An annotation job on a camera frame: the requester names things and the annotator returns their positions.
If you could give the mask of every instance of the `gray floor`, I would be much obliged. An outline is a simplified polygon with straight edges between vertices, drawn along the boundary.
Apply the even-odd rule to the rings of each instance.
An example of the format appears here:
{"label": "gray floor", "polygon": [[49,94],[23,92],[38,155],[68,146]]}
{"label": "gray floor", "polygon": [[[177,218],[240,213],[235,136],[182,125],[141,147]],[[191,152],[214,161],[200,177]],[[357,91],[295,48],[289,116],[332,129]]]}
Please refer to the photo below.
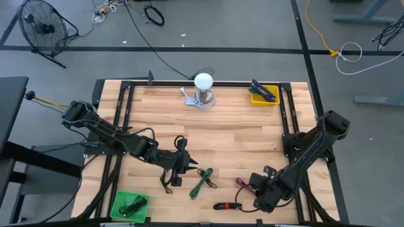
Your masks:
{"label": "gray floor", "polygon": [[[18,7],[7,0],[0,9],[0,30],[5,30]],[[84,34],[91,28],[91,0],[50,0],[65,17]],[[266,47],[300,49],[292,7],[281,0],[171,0],[153,4],[164,14],[166,25],[146,24],[136,13],[135,20],[144,36],[156,47]],[[304,19],[306,0],[297,0],[302,24],[310,49],[324,49],[317,33]],[[336,24],[335,13],[362,12],[369,1],[331,3],[312,0],[311,21],[323,32],[331,48],[339,49],[353,41],[364,50],[375,50],[371,42],[382,26]],[[135,4],[142,9],[144,3]],[[380,16],[399,18],[404,12],[397,0],[390,0]],[[399,36],[385,50],[402,50]],[[6,45],[27,43],[18,24]],[[144,47],[124,8],[107,15],[94,27],[94,32],[74,46]],[[220,80],[309,81],[303,55],[241,53],[161,53],[163,59],[185,74],[203,67],[215,69]],[[58,103],[90,100],[92,88],[99,78],[146,76],[151,69],[158,79],[181,79],[150,52],[64,52],[56,57],[68,68],[59,66],[29,52],[0,51],[0,76],[28,76],[28,90]],[[356,64],[341,62],[344,71],[357,71],[391,57],[365,56]],[[403,226],[404,154],[400,139],[404,135],[403,108],[356,105],[354,95],[388,96],[403,90],[404,78],[399,59],[356,76],[344,76],[335,69],[335,60],[327,55],[311,56],[324,109],[333,109],[352,123],[348,137],[335,144],[335,155],[350,222],[372,226]],[[80,136],[60,124],[60,115],[36,103],[23,102],[11,134],[13,142],[24,146],[66,144]],[[6,224],[7,204],[13,200],[17,185],[10,184],[7,201],[0,210],[0,224]],[[35,195],[27,198],[22,215],[29,222],[41,221],[61,207],[69,194]],[[71,205],[57,219],[68,219]]]}

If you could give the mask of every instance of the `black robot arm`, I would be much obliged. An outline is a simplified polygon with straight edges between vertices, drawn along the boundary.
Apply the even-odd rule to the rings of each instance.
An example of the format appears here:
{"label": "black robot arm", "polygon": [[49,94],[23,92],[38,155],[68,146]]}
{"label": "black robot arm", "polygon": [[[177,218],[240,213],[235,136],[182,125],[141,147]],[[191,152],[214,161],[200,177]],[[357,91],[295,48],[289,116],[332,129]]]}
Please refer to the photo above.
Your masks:
{"label": "black robot arm", "polygon": [[174,141],[177,152],[158,149],[158,142],[155,140],[153,129],[153,139],[146,136],[139,136],[139,132],[128,134],[119,127],[112,125],[100,118],[93,111],[93,107],[86,102],[72,101],[70,106],[62,115],[62,124],[70,128],[71,126],[80,128],[86,127],[99,136],[108,148],[128,152],[131,156],[140,161],[162,167],[164,170],[175,170],[176,173],[185,173],[196,167],[189,164],[198,164],[185,150],[187,139],[184,136],[177,136]]}
{"label": "black robot arm", "polygon": [[[257,198],[254,200],[254,207],[264,212],[272,212],[279,206],[278,203],[281,199],[291,201],[296,193],[299,193],[304,172],[319,157],[327,153],[336,140],[345,138],[349,124],[349,121],[334,111],[326,112],[319,118],[315,128],[308,133],[301,132],[290,141],[290,145],[294,149],[302,149],[302,154],[292,164],[278,173],[266,166],[264,171],[273,173],[268,176],[252,173],[249,184],[256,189]],[[321,206],[317,206],[318,212],[322,212],[320,209]]]}

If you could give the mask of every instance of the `black fan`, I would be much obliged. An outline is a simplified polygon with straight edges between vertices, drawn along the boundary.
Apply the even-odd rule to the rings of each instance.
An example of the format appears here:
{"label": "black fan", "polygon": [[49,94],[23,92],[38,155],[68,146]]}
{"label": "black fan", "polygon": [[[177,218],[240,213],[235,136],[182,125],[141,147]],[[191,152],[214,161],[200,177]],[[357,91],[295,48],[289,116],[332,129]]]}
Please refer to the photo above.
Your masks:
{"label": "black fan", "polygon": [[[63,66],[54,57],[68,48],[70,40],[78,37],[78,29],[61,16],[53,6],[43,0],[26,0],[18,8],[21,31],[32,52]],[[68,22],[76,32],[68,35]]]}

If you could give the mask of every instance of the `green tray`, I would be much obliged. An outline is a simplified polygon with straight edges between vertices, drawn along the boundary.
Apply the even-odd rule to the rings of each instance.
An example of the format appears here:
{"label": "green tray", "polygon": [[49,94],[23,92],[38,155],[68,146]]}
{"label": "green tray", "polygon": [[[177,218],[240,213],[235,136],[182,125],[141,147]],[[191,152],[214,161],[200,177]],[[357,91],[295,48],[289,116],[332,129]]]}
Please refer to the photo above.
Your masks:
{"label": "green tray", "polygon": [[[147,199],[147,205],[140,208],[138,212],[130,216],[129,218],[123,216],[119,213],[119,208],[122,206],[130,206],[133,201],[137,198],[137,196],[141,195]],[[147,215],[147,210],[149,208],[150,203],[150,195],[148,194],[140,194],[134,192],[128,192],[124,190],[119,190],[115,196],[114,205],[112,206],[110,217],[126,220],[126,221],[133,221],[136,223],[144,223]]]}

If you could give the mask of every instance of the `yellow container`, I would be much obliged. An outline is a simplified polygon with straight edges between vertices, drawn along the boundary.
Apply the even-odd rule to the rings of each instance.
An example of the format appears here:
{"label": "yellow container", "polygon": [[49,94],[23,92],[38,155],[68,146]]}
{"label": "yellow container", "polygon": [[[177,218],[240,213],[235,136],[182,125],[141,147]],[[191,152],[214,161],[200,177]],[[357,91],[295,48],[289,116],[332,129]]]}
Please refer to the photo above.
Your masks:
{"label": "yellow container", "polygon": [[272,85],[263,85],[263,86],[275,95],[275,102],[267,102],[261,95],[251,93],[251,104],[260,106],[278,105],[279,104],[278,86],[272,86]]}

